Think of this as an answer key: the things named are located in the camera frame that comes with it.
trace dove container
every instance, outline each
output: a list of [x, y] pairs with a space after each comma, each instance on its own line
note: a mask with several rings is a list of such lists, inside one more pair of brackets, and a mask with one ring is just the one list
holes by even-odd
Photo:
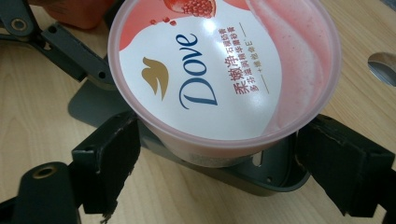
[[131, 0], [108, 59], [125, 101], [169, 150], [224, 167], [320, 113], [341, 47], [319, 0]]

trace light wood surface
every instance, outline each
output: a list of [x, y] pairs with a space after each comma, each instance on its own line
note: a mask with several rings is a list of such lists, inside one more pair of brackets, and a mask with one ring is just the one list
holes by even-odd
[[[396, 88], [367, 66], [379, 51], [396, 53], [396, 12], [379, 0], [322, 0], [343, 45], [342, 78], [323, 114], [396, 152]], [[33, 7], [42, 28], [53, 23]], [[99, 55], [107, 29], [70, 31]], [[81, 86], [33, 49], [0, 42], [0, 201], [16, 196], [21, 176], [49, 161], [71, 162], [71, 150], [95, 128], [73, 119]], [[343, 217], [312, 178], [300, 189], [263, 198], [235, 189], [144, 149], [110, 223], [380, 223]], [[100, 216], [82, 214], [82, 223]]]

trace white label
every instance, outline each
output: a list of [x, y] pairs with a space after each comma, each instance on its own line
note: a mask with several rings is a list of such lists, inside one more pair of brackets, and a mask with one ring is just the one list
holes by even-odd
[[[146, 1], [161, 3], [137, 2], [131, 15]], [[204, 17], [170, 12], [169, 5], [161, 21], [130, 16], [121, 37], [128, 43], [120, 50], [122, 73], [138, 102], [175, 129], [217, 140], [258, 137], [281, 90], [276, 46], [249, 10], [220, 0], [211, 3], [216, 13]], [[174, 6], [183, 8], [182, 3]], [[146, 11], [153, 18], [160, 13]], [[175, 18], [175, 13], [182, 16]], [[134, 23], [142, 29], [128, 34]]]

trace pomegranate image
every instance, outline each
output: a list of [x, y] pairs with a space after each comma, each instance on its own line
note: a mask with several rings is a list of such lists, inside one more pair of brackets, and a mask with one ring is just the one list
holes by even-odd
[[163, 0], [172, 11], [191, 14], [195, 17], [211, 18], [216, 13], [215, 0]]

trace gold dove bird emblem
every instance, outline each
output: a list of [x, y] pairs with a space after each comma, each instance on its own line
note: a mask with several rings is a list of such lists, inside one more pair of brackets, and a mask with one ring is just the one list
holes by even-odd
[[169, 82], [168, 69], [163, 63], [148, 59], [146, 57], [143, 58], [143, 63], [147, 66], [147, 68], [143, 69], [142, 71], [143, 79], [145, 79], [150, 87], [154, 90], [154, 94], [157, 94], [158, 83], [160, 83], [163, 100]]

